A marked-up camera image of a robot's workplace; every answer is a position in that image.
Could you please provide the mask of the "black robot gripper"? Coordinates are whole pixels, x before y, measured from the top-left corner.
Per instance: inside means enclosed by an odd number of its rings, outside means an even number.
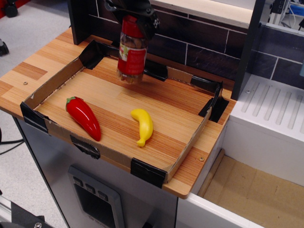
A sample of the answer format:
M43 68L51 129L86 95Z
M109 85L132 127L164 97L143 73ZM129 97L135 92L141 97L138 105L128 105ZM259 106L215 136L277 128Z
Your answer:
M159 31L159 18L149 0L105 0L104 6L121 25L123 17L135 17L137 27L147 40Z

